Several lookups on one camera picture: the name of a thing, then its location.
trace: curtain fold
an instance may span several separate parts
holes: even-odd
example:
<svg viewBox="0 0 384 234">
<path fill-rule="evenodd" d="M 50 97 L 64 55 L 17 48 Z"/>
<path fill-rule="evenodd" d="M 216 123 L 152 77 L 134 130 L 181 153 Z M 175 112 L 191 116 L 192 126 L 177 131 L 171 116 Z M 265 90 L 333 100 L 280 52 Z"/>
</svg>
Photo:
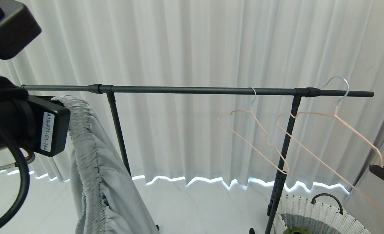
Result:
<svg viewBox="0 0 384 234">
<path fill-rule="evenodd" d="M 15 84 L 145 85 L 321 88 L 341 76 L 351 90 L 374 98 L 345 98 L 339 116 L 370 141 L 384 121 L 384 0 L 382 1 L 22 1 L 42 33 L 18 56 L 0 60 L 0 74 Z M 327 89 L 345 89 L 333 80 Z M 77 92 L 117 138 L 104 95 Z M 249 177 L 272 181 L 276 169 L 222 126 L 221 111 L 248 110 L 253 96 L 117 93 L 119 117 L 133 176 Z M 300 111 L 332 113 L 337 98 L 303 98 Z M 282 147 L 279 114 L 292 97 L 259 96 L 253 105 L 269 140 Z M 221 116 L 278 162 L 277 153 L 249 114 Z M 286 126 L 287 117 L 279 120 Z M 333 119 L 301 116 L 294 134 L 350 182 L 370 148 Z M 37 174 L 69 178 L 69 148 L 53 159 L 38 155 Z M 287 185 L 342 181 L 294 142 Z"/>
</svg>

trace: green item in basket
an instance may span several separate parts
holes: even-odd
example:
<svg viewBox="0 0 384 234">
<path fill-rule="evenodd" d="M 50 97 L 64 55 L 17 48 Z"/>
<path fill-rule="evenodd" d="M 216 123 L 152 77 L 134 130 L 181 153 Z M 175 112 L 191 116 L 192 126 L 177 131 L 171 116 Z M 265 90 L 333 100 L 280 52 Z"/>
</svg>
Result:
<svg viewBox="0 0 384 234">
<path fill-rule="evenodd" d="M 283 232 L 283 234 L 310 234 L 311 228 L 310 227 L 296 227 L 293 229 L 287 228 L 286 231 Z"/>
</svg>

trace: black metal rack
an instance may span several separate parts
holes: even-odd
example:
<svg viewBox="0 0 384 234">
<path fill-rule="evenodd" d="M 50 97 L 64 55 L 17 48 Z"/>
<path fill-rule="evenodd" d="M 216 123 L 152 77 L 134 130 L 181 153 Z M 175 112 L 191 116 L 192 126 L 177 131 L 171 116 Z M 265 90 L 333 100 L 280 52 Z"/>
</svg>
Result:
<svg viewBox="0 0 384 234">
<path fill-rule="evenodd" d="M 270 88 L 228 88 L 228 87 L 170 87 L 170 86 L 113 86 L 104 84 L 92 84 L 87 86 L 69 86 L 69 85 L 22 85 L 21 87 L 27 90 L 37 91 L 79 91 L 79 92 L 92 92 L 97 94 L 106 94 L 108 102 L 110 104 L 111 113 L 113 116 L 114 126 L 117 133 L 117 139 L 119 148 L 122 155 L 122 160 L 128 172 L 130 172 L 130 165 L 128 164 L 127 152 L 125 150 L 123 134 L 121 125 L 119 122 L 117 106 L 115 103 L 114 93 L 177 93 L 177 94 L 225 94 L 225 95 L 282 95 L 293 96 L 292 109 L 290 113 L 297 114 L 302 97 L 312 98 L 318 96 L 344 96 L 345 90 L 321 90 L 317 88 L 294 88 L 294 89 L 270 89 Z M 365 97 L 370 98 L 374 96 L 374 92 L 368 91 L 349 91 L 347 96 L 349 97 Z M 289 117 L 286 131 L 289 134 L 293 132 L 293 126 L 295 125 L 295 119 Z M 284 136 L 283 147 L 281 154 L 286 158 L 287 150 L 289 148 L 290 137 Z M 284 161 L 282 158 L 279 160 L 278 168 L 283 169 Z M 276 178 L 274 180 L 273 190 L 271 192 L 270 203 L 267 208 L 267 215 L 269 221 L 265 230 L 265 234 L 270 234 L 273 227 L 274 217 L 276 215 L 277 207 L 279 205 L 280 197 L 283 192 L 284 183 L 286 181 L 285 174 L 279 170 L 276 172 Z M 253 228 L 249 230 L 249 233 L 255 233 Z"/>
</svg>

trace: serial number label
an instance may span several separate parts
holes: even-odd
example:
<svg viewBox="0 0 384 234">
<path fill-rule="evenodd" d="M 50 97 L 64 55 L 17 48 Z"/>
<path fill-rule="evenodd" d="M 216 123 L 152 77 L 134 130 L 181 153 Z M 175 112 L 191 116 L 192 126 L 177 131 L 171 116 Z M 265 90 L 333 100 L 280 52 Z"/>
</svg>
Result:
<svg viewBox="0 0 384 234">
<path fill-rule="evenodd" d="M 55 123 L 55 115 L 49 112 L 43 114 L 43 125 L 42 125 L 42 138 L 40 141 L 40 149 L 50 152 L 52 147 L 52 135 L 53 125 Z"/>
</svg>

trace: floor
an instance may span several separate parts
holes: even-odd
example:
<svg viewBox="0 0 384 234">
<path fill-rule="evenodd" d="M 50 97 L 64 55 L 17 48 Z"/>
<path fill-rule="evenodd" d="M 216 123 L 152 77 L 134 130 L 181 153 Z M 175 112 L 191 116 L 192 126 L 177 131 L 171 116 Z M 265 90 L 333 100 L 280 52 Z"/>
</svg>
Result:
<svg viewBox="0 0 384 234">
<path fill-rule="evenodd" d="M 250 179 L 248 186 L 233 181 L 227 187 L 221 179 L 196 178 L 186 186 L 183 178 L 161 177 L 146 185 L 142 176 L 134 182 L 162 234 L 247 234 L 251 227 L 256 233 L 265 232 L 272 182 Z M 0 216 L 13 202 L 18 187 L 18 174 L 0 173 Z M 312 197 L 324 191 L 329 188 L 314 185 L 308 191 L 296 185 L 284 193 Z M 340 199 L 347 196 L 339 187 L 332 194 Z M 334 204 L 326 199 L 320 201 Z M 70 182 L 32 175 L 24 206 L 0 234 L 71 234 L 77 222 L 73 204 Z"/>
</svg>

